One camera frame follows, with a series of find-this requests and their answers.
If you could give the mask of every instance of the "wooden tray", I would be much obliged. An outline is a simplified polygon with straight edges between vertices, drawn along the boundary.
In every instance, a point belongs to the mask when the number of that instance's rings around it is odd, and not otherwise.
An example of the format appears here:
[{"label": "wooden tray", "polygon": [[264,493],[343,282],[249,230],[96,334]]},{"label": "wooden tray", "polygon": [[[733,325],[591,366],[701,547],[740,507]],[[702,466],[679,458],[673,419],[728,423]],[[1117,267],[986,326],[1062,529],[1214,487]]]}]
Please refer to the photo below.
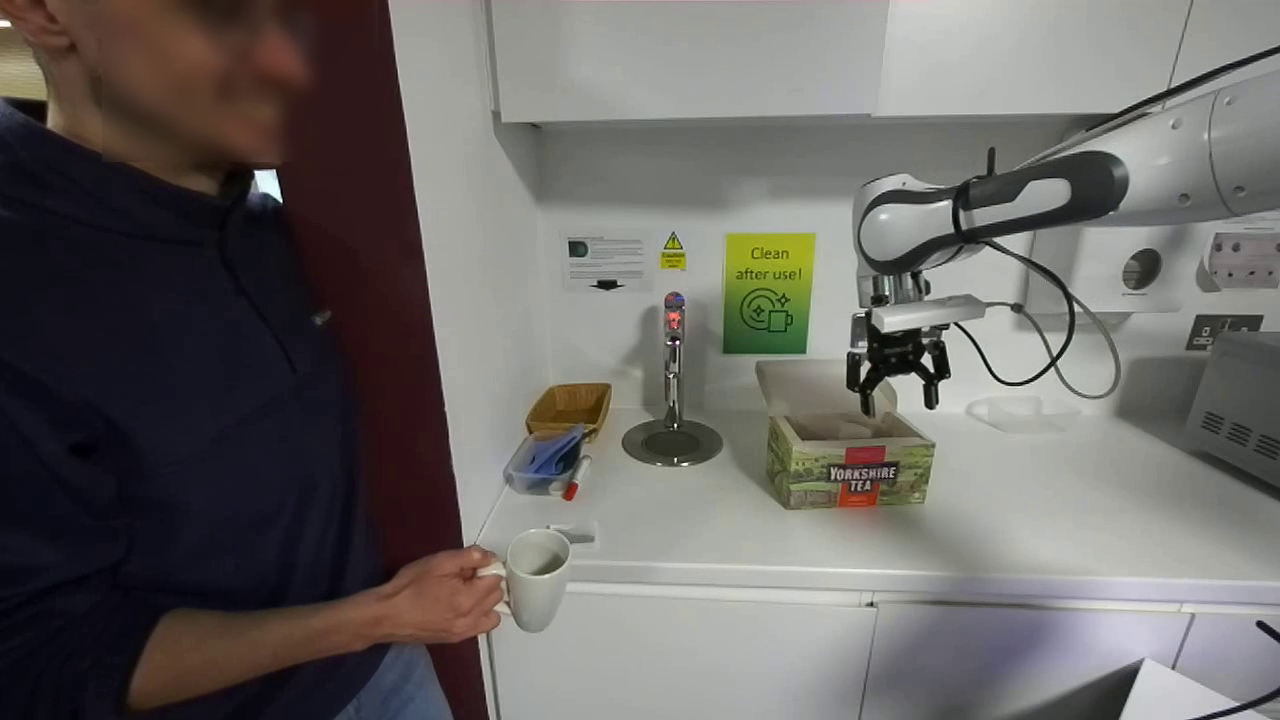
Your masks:
[{"label": "wooden tray", "polygon": [[607,383],[553,383],[533,405],[525,427],[528,427],[528,435],[554,435],[554,432],[584,423],[586,435],[597,435],[607,415],[607,397],[612,397]]}]

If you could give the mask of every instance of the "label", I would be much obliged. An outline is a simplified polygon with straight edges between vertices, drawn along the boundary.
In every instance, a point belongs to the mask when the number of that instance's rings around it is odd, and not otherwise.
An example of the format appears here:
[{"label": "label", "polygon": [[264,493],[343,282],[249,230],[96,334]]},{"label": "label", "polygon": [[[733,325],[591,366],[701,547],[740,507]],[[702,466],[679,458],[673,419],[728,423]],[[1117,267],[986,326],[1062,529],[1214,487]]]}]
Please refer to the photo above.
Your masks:
[{"label": "label", "polygon": [[724,239],[724,350],[808,350],[813,230],[733,230]]},{"label": "label", "polygon": [[641,239],[567,235],[562,239],[562,289],[649,289],[649,262]]},{"label": "label", "polygon": [[689,271],[682,239],[673,230],[658,250],[658,271]]},{"label": "label", "polygon": [[832,482],[848,482],[850,493],[888,487],[895,477],[899,462],[832,466]]}]

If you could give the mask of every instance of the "hand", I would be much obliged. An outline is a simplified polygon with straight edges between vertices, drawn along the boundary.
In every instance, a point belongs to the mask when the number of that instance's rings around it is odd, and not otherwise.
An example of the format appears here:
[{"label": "hand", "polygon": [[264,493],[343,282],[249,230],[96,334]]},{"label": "hand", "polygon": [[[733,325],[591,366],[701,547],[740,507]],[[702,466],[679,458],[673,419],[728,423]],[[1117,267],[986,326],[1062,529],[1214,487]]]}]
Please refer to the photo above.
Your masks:
[{"label": "hand", "polygon": [[458,643],[501,623],[504,581],[475,575],[483,547],[435,550],[364,591],[375,643]]}]

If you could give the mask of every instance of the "robotic arm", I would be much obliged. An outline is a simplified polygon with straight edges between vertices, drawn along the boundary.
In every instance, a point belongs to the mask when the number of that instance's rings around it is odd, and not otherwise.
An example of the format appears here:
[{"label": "robotic arm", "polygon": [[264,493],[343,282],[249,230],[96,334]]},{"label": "robotic arm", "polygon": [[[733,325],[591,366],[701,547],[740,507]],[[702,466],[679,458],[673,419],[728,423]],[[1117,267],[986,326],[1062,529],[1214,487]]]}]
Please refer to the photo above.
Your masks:
[{"label": "robotic arm", "polygon": [[934,407],[952,375],[948,325],[983,315],[977,296],[928,298],[928,267],[997,235],[1058,224],[1190,224],[1280,206],[1280,49],[1224,65],[1014,173],[964,185],[867,185],[857,250],[871,267],[850,320],[848,386],[871,411],[888,375],[921,375]]}]

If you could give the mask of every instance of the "cabinet door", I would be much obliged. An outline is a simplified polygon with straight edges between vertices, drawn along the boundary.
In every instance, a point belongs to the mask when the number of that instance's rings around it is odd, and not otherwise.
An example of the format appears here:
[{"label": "cabinet door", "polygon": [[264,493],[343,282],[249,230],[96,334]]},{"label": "cabinet door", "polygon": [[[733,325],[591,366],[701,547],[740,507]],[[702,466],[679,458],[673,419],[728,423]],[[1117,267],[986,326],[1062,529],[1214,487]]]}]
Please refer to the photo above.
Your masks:
[{"label": "cabinet door", "polygon": [[878,116],[1117,110],[1168,87],[1189,0],[890,0]]},{"label": "cabinet door", "polygon": [[1277,0],[1196,0],[1177,79],[1280,42]]},{"label": "cabinet door", "polygon": [[1253,615],[1196,615],[1177,670],[1231,700],[1253,700],[1280,684],[1280,643]]},{"label": "cabinet door", "polygon": [[882,0],[492,0],[492,25],[504,121],[857,116]]},{"label": "cabinet door", "polygon": [[1120,717],[1139,659],[1173,664],[1189,615],[878,608],[864,720]]},{"label": "cabinet door", "polygon": [[844,594],[567,591],[492,640],[501,720],[857,720],[871,608]]}]

